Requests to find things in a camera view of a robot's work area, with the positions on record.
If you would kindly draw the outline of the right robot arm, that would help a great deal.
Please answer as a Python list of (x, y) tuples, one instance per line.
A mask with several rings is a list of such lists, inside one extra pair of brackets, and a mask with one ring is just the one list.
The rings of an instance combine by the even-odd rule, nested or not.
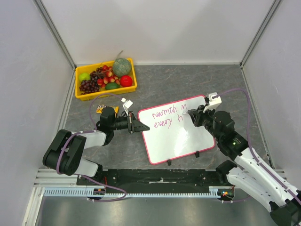
[(278, 226), (299, 226), (301, 191), (249, 147), (248, 141), (235, 131), (228, 112), (204, 108), (201, 105), (188, 111), (193, 125), (203, 126), (217, 141), (220, 151), (230, 158), (216, 169), (216, 182), (241, 188), (269, 212)]

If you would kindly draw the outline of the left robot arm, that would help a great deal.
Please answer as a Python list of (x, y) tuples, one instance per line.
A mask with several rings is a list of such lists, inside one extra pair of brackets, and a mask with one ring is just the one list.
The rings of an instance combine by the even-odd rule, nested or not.
[(98, 171), (98, 164), (82, 158), (83, 151), (94, 146), (108, 145), (114, 137), (114, 131), (123, 129), (128, 130), (130, 134), (150, 130), (147, 125), (136, 119), (133, 112), (118, 117), (112, 107), (105, 107), (96, 129), (75, 133), (65, 129), (59, 130), (44, 154), (42, 163), (56, 170), (58, 174), (87, 175), (91, 184), (99, 185), (103, 181), (103, 173)]

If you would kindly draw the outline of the pink framed whiteboard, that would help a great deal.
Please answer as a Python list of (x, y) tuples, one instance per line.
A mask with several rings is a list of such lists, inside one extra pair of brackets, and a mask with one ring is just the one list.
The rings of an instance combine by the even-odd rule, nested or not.
[(150, 129), (143, 132), (149, 162), (153, 165), (209, 150), (215, 140), (204, 127), (195, 127), (188, 110), (205, 104), (199, 95), (140, 110), (138, 120)]

